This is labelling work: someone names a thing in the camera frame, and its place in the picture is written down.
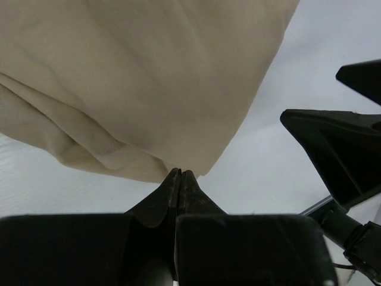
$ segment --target beige cloth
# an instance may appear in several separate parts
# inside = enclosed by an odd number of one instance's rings
[[[204,175],[244,120],[297,3],[2,0],[0,132],[90,172]]]

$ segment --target white surface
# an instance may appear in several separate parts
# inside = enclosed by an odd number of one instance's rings
[[[381,113],[335,80],[345,64],[381,58],[381,1],[302,0],[250,112],[205,177],[202,189],[229,213],[299,213],[328,191],[303,149],[279,122],[287,108]],[[123,212],[154,184],[61,166],[44,151],[0,137],[0,216]],[[381,198],[359,206],[367,222]],[[332,248],[335,260],[341,250]]]

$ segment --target black cable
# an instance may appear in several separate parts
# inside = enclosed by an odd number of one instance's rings
[[[356,270],[356,267],[353,265],[344,265],[344,264],[337,264],[337,263],[334,263],[333,265],[334,267],[340,268],[340,269]]]

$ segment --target brown fabric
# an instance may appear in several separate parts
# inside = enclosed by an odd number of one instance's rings
[[[204,175],[244,120],[297,3],[2,0],[0,132],[90,172]]]

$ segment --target folded cloth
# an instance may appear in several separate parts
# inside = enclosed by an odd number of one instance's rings
[[[244,120],[297,4],[1,1],[0,133],[90,172],[204,175]]]

